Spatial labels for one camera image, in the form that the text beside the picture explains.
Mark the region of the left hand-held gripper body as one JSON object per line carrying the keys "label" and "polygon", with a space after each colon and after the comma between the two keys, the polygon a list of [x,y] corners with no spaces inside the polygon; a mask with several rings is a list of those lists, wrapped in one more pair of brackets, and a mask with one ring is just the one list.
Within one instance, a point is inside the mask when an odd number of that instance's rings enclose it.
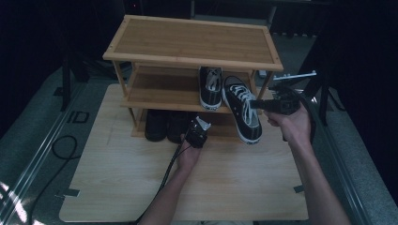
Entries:
{"label": "left hand-held gripper body", "polygon": [[188,125],[185,134],[185,140],[193,148],[202,148],[207,141],[207,131],[211,128],[211,124],[196,116]]}

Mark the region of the black metal stand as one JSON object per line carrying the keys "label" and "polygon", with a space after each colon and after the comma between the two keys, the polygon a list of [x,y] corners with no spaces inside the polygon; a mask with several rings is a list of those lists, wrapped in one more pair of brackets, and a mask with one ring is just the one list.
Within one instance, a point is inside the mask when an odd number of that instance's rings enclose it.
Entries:
{"label": "black metal stand", "polygon": [[64,112],[71,100],[71,75],[79,83],[85,83],[89,79],[88,72],[84,65],[84,56],[74,49],[69,49],[63,56],[62,60],[62,86],[57,87],[54,91],[55,96],[62,98],[62,106],[60,111]]}

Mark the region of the black tripod stand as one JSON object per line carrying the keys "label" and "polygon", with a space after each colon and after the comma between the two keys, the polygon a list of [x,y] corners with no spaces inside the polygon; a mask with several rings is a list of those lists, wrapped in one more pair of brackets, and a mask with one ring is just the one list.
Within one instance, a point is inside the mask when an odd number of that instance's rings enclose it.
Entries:
{"label": "black tripod stand", "polygon": [[308,83],[301,93],[307,99],[313,99],[317,94],[320,95],[317,117],[326,126],[327,109],[329,103],[330,87],[332,85],[333,60],[326,57],[323,53],[310,52],[299,69],[300,72],[316,72],[312,77],[308,76]]}

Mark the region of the black shoe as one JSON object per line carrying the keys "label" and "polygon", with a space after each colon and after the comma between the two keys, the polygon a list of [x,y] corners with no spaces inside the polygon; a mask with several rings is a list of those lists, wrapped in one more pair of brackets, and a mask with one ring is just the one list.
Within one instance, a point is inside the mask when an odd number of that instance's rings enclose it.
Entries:
{"label": "black shoe", "polygon": [[181,134],[185,134],[188,129],[189,116],[187,112],[170,112],[168,120],[167,139],[172,143],[180,143]]}
{"label": "black shoe", "polygon": [[167,135],[167,113],[162,110],[148,110],[145,121],[145,137],[151,142],[160,142]]}

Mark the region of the wooden shoe rack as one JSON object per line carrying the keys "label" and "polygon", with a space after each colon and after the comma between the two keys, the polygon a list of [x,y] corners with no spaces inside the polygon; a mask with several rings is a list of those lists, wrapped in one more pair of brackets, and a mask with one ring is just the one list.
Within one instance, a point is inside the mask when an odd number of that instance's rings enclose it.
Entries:
{"label": "wooden shoe rack", "polygon": [[199,113],[212,127],[214,141],[239,139],[227,106],[205,110],[199,103],[199,68],[222,69],[237,76],[261,99],[255,72],[269,75],[283,64],[265,26],[127,15],[103,54],[113,62],[122,89],[121,105],[130,109],[131,135],[145,136],[148,109]]}

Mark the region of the person's left hand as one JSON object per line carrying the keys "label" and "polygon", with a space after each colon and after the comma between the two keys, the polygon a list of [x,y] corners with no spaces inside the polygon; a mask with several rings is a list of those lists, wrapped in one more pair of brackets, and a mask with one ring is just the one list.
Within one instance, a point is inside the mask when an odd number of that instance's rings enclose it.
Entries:
{"label": "person's left hand", "polygon": [[177,155],[177,170],[185,174],[190,174],[200,157],[201,148],[192,147],[185,140],[184,135],[181,135],[181,141],[181,150]]}

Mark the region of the person's right hand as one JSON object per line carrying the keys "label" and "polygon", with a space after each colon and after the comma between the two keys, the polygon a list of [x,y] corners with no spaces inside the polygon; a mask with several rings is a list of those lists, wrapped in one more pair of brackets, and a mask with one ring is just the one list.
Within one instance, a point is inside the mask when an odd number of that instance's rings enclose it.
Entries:
{"label": "person's right hand", "polygon": [[267,111],[265,111],[265,115],[272,126],[281,129],[283,137],[292,148],[311,144],[310,117],[303,105],[300,105],[300,108],[290,115]]}

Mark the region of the black white canvas sneaker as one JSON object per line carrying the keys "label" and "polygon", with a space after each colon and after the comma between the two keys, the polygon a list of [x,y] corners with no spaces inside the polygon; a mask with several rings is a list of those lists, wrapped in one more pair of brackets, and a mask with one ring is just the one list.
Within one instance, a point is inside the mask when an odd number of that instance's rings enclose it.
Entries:
{"label": "black white canvas sneaker", "polygon": [[222,103],[222,69],[220,67],[200,67],[199,98],[202,107],[216,111]]}
{"label": "black white canvas sneaker", "polygon": [[257,110],[251,106],[254,94],[236,76],[228,76],[222,84],[222,99],[236,121],[237,134],[246,144],[256,144],[262,135]]}

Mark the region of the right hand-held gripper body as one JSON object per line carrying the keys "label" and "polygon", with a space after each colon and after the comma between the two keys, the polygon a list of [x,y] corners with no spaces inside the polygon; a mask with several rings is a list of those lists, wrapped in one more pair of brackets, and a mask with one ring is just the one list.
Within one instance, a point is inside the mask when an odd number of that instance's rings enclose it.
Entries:
{"label": "right hand-held gripper body", "polygon": [[279,81],[272,89],[275,91],[276,98],[265,101],[265,110],[271,113],[278,113],[283,115],[290,115],[295,113],[301,105],[308,109],[308,104],[302,94],[287,84],[288,80],[308,78],[316,76],[317,73],[313,70],[310,73],[304,74],[284,74],[283,76],[274,78],[274,81]]}

